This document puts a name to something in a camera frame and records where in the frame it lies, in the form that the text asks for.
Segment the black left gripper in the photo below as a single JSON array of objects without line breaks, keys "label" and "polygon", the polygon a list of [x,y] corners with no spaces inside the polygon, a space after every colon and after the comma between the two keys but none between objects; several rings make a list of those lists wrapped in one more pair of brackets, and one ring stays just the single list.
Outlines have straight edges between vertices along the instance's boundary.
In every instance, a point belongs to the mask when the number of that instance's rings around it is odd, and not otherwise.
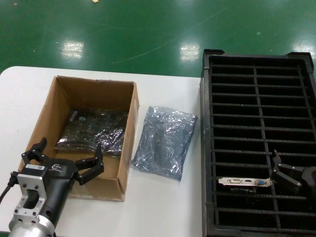
[{"label": "black left gripper", "polygon": [[51,223],[57,224],[75,179],[80,186],[83,186],[104,172],[103,152],[99,143],[94,157],[91,158],[84,158],[75,162],[61,158],[47,159],[43,153],[46,145],[47,139],[43,137],[39,143],[33,144],[21,156],[25,165],[36,160],[47,168],[43,178],[46,200],[39,214]]}]

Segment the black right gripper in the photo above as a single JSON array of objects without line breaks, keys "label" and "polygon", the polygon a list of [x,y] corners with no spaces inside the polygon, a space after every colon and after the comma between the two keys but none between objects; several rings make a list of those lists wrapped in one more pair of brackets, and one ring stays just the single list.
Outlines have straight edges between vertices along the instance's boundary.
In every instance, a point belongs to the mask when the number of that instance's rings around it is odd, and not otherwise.
[{"label": "black right gripper", "polygon": [[301,167],[282,162],[277,150],[274,150],[271,179],[287,190],[298,194],[301,188],[316,187],[316,167]]}]

